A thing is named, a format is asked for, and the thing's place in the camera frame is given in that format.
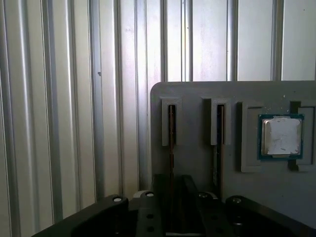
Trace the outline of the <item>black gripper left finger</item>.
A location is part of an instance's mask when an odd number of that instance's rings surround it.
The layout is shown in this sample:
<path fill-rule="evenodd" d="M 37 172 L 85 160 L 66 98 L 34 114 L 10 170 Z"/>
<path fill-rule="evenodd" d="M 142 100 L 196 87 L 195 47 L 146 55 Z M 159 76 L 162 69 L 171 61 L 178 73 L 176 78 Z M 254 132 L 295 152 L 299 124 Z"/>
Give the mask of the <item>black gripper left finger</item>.
<path fill-rule="evenodd" d="M 40 231 L 38 237 L 163 237 L 161 201 L 166 175 L 154 175 L 152 187 L 140 197 L 110 195 Z"/>

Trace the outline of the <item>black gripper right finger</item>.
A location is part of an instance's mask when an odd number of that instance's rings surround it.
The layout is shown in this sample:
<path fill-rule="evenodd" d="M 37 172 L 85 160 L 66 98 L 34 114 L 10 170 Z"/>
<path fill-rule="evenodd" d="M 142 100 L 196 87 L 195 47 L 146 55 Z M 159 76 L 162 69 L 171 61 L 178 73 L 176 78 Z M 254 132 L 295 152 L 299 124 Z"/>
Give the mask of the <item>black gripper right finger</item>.
<path fill-rule="evenodd" d="M 207 237 L 314 237 L 316 230 L 243 196 L 223 203 L 199 192 L 189 175 L 182 180 Z"/>

